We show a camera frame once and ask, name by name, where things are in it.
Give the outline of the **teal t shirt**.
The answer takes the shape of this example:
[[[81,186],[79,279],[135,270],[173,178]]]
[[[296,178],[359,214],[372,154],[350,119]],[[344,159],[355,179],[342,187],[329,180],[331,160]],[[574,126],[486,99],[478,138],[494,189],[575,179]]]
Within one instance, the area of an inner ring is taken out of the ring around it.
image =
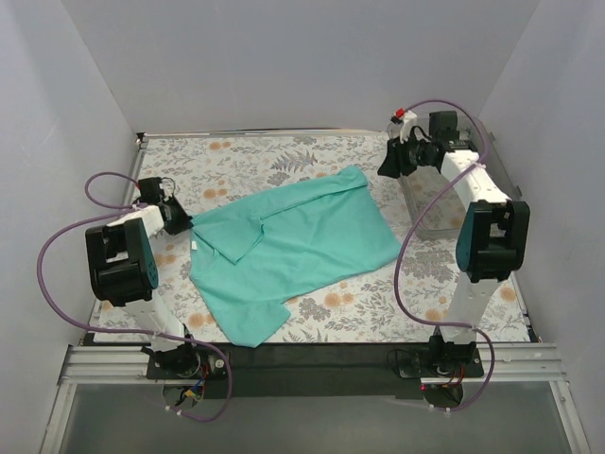
[[[257,347],[290,317],[287,300],[395,260],[401,243],[357,166],[199,214],[190,278],[228,341]]]

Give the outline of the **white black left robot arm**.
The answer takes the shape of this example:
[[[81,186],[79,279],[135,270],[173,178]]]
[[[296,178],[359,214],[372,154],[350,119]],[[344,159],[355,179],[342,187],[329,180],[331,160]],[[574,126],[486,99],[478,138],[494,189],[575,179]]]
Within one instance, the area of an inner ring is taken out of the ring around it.
[[[187,341],[187,328],[158,291],[160,275],[149,242],[160,232],[175,236],[192,227],[192,217],[165,188],[166,181],[161,177],[138,181],[137,201],[144,207],[88,229],[85,242],[97,299],[110,302],[135,319],[150,342],[143,352],[158,367],[189,378],[199,371],[201,356]]]

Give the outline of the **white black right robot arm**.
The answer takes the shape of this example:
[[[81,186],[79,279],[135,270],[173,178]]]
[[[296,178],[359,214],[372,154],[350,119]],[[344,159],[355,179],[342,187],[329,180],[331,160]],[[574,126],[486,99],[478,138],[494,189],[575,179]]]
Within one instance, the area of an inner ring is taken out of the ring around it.
[[[448,315],[430,324],[434,331],[428,342],[392,354],[396,373],[443,377],[447,383],[480,377],[478,325],[501,283],[524,262],[530,209],[497,186],[482,163],[482,151],[459,131],[456,112],[431,113],[423,129],[414,112],[400,109],[391,124],[396,132],[379,175],[401,178],[433,167],[465,210],[456,245],[460,275]]]

